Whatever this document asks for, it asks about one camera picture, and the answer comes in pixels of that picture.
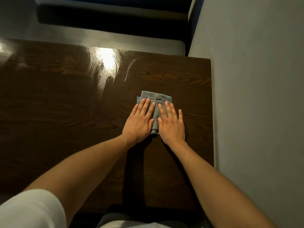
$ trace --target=short sleeve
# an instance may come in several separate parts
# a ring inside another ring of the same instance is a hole
[[[1,228],[66,228],[59,199],[51,192],[34,189],[22,192],[0,206]]]

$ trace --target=wooden table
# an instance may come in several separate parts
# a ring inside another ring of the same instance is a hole
[[[142,90],[172,96],[188,144],[213,165],[210,60],[0,38],[0,194],[17,194],[69,155],[120,135]],[[82,211],[104,212],[140,193],[146,206],[195,210],[188,184],[150,136]]]

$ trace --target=person's right arm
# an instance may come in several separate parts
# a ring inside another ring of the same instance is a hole
[[[173,104],[165,103],[168,113],[158,106],[159,133],[183,165],[198,200],[215,228],[275,227],[268,217],[231,181],[203,160],[185,142],[182,112],[177,117]]]

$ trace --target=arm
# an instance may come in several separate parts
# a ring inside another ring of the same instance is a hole
[[[151,132],[150,99],[136,104],[126,121],[122,135],[84,149],[64,159],[30,184],[26,190],[44,189],[61,202],[69,225],[90,193],[102,182],[119,158]]]
[[[274,227],[262,211],[232,182],[217,172],[185,142],[182,112],[177,118],[173,104],[159,105],[159,133],[183,165],[198,200],[215,228]]]

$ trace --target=folded towel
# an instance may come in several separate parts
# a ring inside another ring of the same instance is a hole
[[[149,92],[149,91],[142,91],[141,96],[137,97],[137,104],[139,104],[143,98],[145,98],[145,99],[150,98],[151,99],[150,106],[151,106],[151,103],[155,102],[155,110],[154,110],[154,114],[153,114],[153,117],[152,117],[152,118],[154,118],[154,123],[153,123],[151,134],[159,134],[157,118],[161,117],[161,113],[158,109],[158,104],[160,103],[163,106],[163,108],[164,108],[164,110],[167,114],[167,110],[166,110],[166,107],[165,107],[165,101],[168,101],[169,103],[172,103],[172,98],[170,96],[167,96],[167,95],[164,95],[164,94],[157,94],[157,93],[153,93],[153,92]]]

